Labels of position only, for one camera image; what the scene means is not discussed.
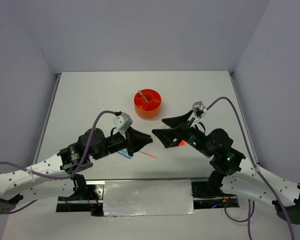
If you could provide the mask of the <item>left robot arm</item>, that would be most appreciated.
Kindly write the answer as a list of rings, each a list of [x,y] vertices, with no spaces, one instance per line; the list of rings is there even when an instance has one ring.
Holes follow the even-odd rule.
[[[17,212],[16,207],[37,200],[62,197],[81,200],[88,185],[81,174],[99,160],[121,150],[129,156],[153,142],[150,135],[129,127],[124,133],[106,137],[99,128],[91,128],[78,141],[50,158],[9,173],[0,173],[0,215]]]

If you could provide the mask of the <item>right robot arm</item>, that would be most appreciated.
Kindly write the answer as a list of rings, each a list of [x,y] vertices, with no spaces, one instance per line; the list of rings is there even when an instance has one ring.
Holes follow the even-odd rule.
[[[273,206],[279,218],[289,217],[294,225],[300,224],[300,183],[281,178],[256,165],[243,153],[232,148],[233,140],[222,128],[209,134],[196,126],[193,111],[162,122],[168,129],[153,129],[152,133],[165,148],[172,148],[185,141],[210,159],[213,171],[206,187],[213,196],[237,195]]]

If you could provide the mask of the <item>clear white pen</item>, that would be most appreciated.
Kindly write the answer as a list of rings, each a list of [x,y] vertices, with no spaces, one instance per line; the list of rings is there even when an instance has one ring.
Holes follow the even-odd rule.
[[[138,93],[141,95],[141,97],[143,98],[143,100],[144,100],[145,102],[148,102],[146,96],[145,96],[139,89],[138,89],[137,91],[138,91]]]

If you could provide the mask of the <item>thin orange pen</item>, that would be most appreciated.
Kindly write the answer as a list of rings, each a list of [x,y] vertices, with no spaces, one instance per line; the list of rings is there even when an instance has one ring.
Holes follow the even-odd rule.
[[[158,159],[158,157],[156,157],[155,155],[153,155],[153,154],[150,154],[150,153],[147,153],[147,152],[144,152],[144,151],[138,151],[139,153],[141,153],[141,154],[144,154],[144,155],[146,155],[146,156],[148,156],[148,157],[151,157],[151,158],[153,158],[153,159]]]

